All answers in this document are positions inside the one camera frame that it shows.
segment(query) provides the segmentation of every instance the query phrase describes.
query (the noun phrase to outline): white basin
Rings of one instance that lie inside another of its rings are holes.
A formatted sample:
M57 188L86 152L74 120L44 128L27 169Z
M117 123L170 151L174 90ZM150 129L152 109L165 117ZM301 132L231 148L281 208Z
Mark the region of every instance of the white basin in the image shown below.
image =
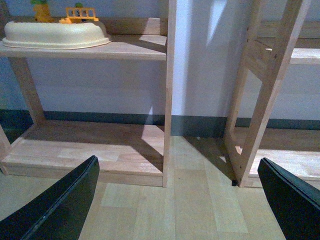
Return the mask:
M67 50L111 42L111 36L99 21L73 24L11 21L4 31L3 45L14 48Z

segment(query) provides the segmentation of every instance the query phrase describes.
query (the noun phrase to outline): floor plank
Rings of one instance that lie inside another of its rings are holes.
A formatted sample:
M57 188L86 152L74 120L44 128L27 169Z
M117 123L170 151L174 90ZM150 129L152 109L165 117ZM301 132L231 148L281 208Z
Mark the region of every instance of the floor plank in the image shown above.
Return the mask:
M98 182L80 240L285 240L263 189L231 186L221 142L173 136L167 188ZM0 220L56 181L0 173Z
M174 170L176 239L218 238L204 170Z

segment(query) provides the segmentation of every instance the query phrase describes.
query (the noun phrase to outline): shelf board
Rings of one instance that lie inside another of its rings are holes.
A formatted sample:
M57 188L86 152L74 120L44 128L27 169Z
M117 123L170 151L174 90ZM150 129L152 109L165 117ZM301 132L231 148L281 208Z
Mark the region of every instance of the shelf board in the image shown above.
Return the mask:
M240 148L249 129L236 127L236 145ZM292 174L309 181L320 181L320 130L271 129L264 132L250 170L258 178L258 166L268 158Z
M162 126L46 120L12 147L0 162L9 175L61 178L96 155L105 182L162 186Z
M257 59L262 59L264 64L267 64L274 43L275 38L258 38L253 47L253 54L256 55ZM299 38L291 55L290 64L320 65L320 39Z
M166 61L166 42L163 35L112 35L112 42L106 45L56 50L7 47L1 41L0 57Z

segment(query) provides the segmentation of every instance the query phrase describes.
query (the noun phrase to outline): plastic toy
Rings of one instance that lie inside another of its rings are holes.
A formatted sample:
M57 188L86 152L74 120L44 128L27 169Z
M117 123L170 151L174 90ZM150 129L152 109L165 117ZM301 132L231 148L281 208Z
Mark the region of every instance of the plastic toy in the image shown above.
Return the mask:
M84 5L81 3L81 2L77 2L75 5L74 5L76 8L83 8L84 7ZM80 12L79 11L77 11L76 12L77 14L77 16L78 17L80 17ZM81 22L86 22L87 20L86 19L81 19Z
M82 49L108 44L102 22L60 24L42 22L8 22L5 27L4 46L34 49Z
M30 1L33 7L33 11L35 12L34 18L37 22L40 23L53 23L55 21L54 18L50 15L49 6L47 0L31 0Z
M76 6L82 6L82 3L78 2ZM85 20L99 21L94 7L66 7L65 12L66 18L59 21L61 24L76 24Z

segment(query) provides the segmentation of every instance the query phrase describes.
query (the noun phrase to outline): wooden post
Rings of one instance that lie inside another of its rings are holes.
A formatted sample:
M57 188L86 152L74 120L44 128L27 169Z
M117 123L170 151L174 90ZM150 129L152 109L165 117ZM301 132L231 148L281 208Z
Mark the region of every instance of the wooden post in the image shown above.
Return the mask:
M256 40L259 26L262 19L263 14L263 6L265 5L265 0L254 0L251 7L251 19L249 23L249 27L247 28L247 43L245 44L239 67L237 72L237 77L235 81L235 86L233 90L232 95L232 101L231 101L231 107L229 110L229 116L226 122L225 131L233 133L240 105L241 105L241 99L244 94L244 89L247 81L248 76L248 68L246 67L246 58L248 51L250 50L250 45L253 41Z
M0 38L5 35L5 25L10 21L10 14L5 0L0 0Z
M242 175L238 179L240 187L244 186L245 179L250 173L310 4L311 0L287 1L272 49L272 58L268 62L266 79L262 81L249 132L243 146L241 162L235 170L238 172L237 176Z
M9 57L12 70L19 82L25 103L30 111L34 124L40 124L46 120L44 110L36 90L35 83L32 79L27 59L18 57Z
M163 150L163 187L167 186L168 167L170 160L172 92L175 60L175 33L176 33L177 0L169 0L167 60L166 60L166 97L164 122L164 150Z
M12 151L11 144L0 125L0 161L3 160Z

